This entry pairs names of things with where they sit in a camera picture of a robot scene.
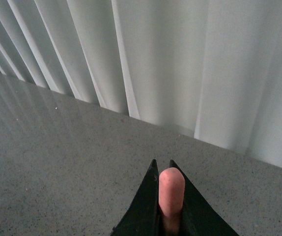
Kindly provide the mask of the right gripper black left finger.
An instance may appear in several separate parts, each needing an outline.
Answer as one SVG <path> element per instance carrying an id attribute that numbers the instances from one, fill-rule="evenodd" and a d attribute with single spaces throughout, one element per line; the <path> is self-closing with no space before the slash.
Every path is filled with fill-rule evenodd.
<path id="1" fill-rule="evenodd" d="M 159 172 L 155 159 L 149 168 L 120 222 L 112 230 L 113 236 L 157 236 Z"/>

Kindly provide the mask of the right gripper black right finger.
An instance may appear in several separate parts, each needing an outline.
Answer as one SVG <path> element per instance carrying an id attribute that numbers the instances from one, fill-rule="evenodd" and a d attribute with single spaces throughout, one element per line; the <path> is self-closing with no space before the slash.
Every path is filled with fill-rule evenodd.
<path id="1" fill-rule="evenodd" d="M 185 180 L 181 224 L 178 236 L 236 236 L 238 233 L 211 207 L 174 160 L 169 167 L 177 168 Z"/>

